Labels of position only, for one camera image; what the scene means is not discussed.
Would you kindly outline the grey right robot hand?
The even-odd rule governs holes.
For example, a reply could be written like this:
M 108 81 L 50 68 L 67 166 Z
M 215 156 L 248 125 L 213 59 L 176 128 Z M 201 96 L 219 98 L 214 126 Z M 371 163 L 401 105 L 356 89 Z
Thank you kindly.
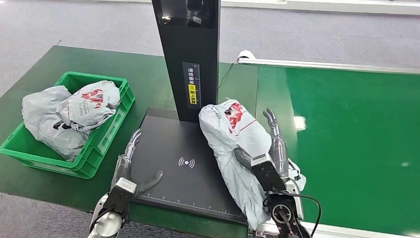
M 271 147 L 268 153 L 271 156 L 274 167 L 279 173 L 280 177 L 283 180 L 287 180 L 289 178 L 287 146 L 285 140 L 281 136 L 276 115 L 270 108 L 267 108 L 262 113 L 266 117 L 270 127 Z M 249 171 L 252 170 L 252 157 L 247 152 L 245 152 L 245 150 L 242 148 L 235 148 L 234 154 L 242 166 L 244 166 Z

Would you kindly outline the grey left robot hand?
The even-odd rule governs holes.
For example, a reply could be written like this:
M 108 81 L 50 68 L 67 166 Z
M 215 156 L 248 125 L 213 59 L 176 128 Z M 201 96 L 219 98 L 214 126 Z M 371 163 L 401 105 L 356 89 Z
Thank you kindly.
M 129 191 L 132 191 L 134 193 L 135 198 L 140 197 L 142 194 L 159 184 L 164 175 L 164 171 L 158 171 L 152 178 L 143 182 L 137 182 L 134 179 L 132 179 L 132 157 L 134 155 L 135 148 L 140 141 L 141 135 L 142 132 L 140 128 L 134 131 L 126 146 L 124 154 L 118 156 L 110 186 L 110 189 L 113 189 L 113 187 L 117 184 L 118 180 L 120 178 L 124 178 L 127 181 L 129 181 L 126 183 L 133 185 L 136 184 L 136 190 L 134 190 L 133 188 L 129 189 Z

